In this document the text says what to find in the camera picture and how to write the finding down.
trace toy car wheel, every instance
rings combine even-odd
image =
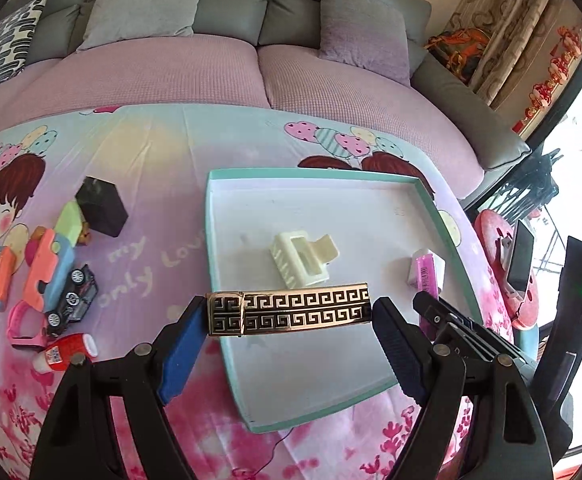
[[[49,322],[49,325],[56,328],[60,325],[60,322],[61,322],[60,316],[58,316],[57,314],[49,314],[48,322]]]
[[[84,283],[84,272],[79,269],[75,269],[71,273],[71,281],[75,283],[75,285],[81,285]]]
[[[80,302],[80,297],[75,292],[66,293],[66,303],[76,306]]]

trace sofa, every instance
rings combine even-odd
[[[7,16],[29,0],[10,0]],[[508,124],[421,45],[425,0],[381,0],[405,18],[411,87],[323,60],[320,0],[200,0],[187,38],[76,52],[95,0],[48,0],[25,70],[0,84],[0,130],[109,104],[271,107],[387,132],[422,149],[458,198],[530,152]]]

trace pink floral tablecloth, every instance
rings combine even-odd
[[[20,124],[0,132],[0,245],[19,256],[6,312],[0,312],[0,464],[12,479],[28,477],[60,380],[60,374],[34,372],[32,354],[11,348],[5,338],[8,311],[26,278],[26,264],[20,264],[29,233],[55,224],[85,175],[117,184],[130,216],[119,238],[95,233],[89,246],[77,249],[78,262],[94,270],[100,293],[69,333],[92,334],[100,358],[119,357],[152,341],[192,296],[210,289],[204,240],[208,172],[272,166],[418,176],[457,246],[485,326],[512,339],[500,290],[458,201],[426,155],[396,137],[223,105],[107,107]],[[123,406],[113,407],[129,476],[143,479]],[[234,405],[216,340],[206,341],[184,392],[167,407],[200,480],[382,479],[418,413],[395,386],[292,431],[250,433]],[[459,452],[470,418],[465,400],[447,462]]]

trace pink watch strap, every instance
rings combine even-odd
[[[36,313],[42,317],[42,328],[33,337],[20,336],[20,325],[28,309],[35,310],[26,301],[18,301],[8,313],[7,339],[11,346],[33,346],[46,348],[48,337],[46,335],[46,319],[43,314]]]

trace pink sofa cover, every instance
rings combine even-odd
[[[258,57],[272,108],[396,135],[430,157],[458,198],[482,181],[484,170],[466,138],[417,91],[319,59],[316,50],[302,46],[264,46]]]
[[[27,67],[0,85],[0,130],[74,110],[168,102],[270,108],[258,55],[245,41],[145,38]]]

